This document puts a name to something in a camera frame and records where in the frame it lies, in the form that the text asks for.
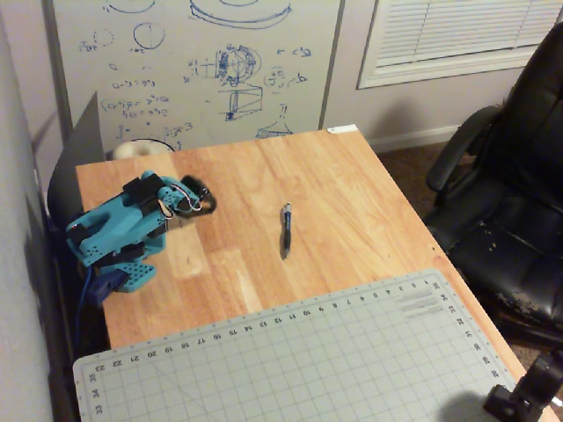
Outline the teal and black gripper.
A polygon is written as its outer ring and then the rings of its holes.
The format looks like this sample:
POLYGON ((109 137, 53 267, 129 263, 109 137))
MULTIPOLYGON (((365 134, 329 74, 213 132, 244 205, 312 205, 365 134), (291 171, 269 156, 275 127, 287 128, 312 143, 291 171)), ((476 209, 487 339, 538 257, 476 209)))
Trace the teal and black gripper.
POLYGON ((166 176, 158 178, 164 184, 157 189, 157 206, 161 219, 211 215, 216 211, 216 198, 200 179, 191 175, 184 176, 181 182, 166 176))

